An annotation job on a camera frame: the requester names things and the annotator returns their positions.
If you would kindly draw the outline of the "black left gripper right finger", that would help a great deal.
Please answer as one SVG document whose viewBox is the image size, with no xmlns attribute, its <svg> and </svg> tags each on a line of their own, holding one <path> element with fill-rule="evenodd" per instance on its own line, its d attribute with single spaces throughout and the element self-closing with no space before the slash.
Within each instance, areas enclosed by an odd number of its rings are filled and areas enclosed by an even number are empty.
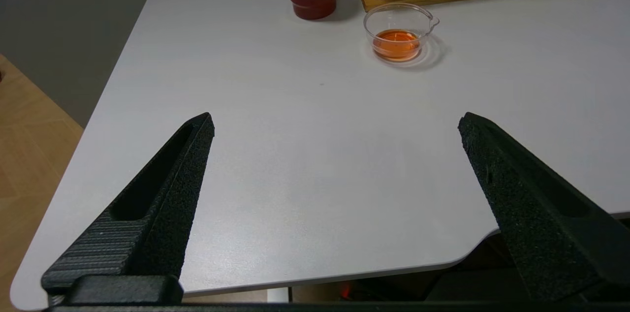
<svg viewBox="0 0 630 312">
<path fill-rule="evenodd" d="M 489 119 L 458 130 L 531 298 L 627 303 L 629 229 Z"/>
</svg>

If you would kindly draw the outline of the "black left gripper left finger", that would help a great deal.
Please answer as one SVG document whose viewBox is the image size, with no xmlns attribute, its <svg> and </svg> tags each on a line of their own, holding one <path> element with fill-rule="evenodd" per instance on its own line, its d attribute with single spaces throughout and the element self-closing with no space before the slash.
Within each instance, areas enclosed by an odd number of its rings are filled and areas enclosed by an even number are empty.
<svg viewBox="0 0 630 312">
<path fill-rule="evenodd" d="M 215 128 L 186 121 L 41 277 L 56 296 L 88 275 L 179 278 Z"/>
</svg>

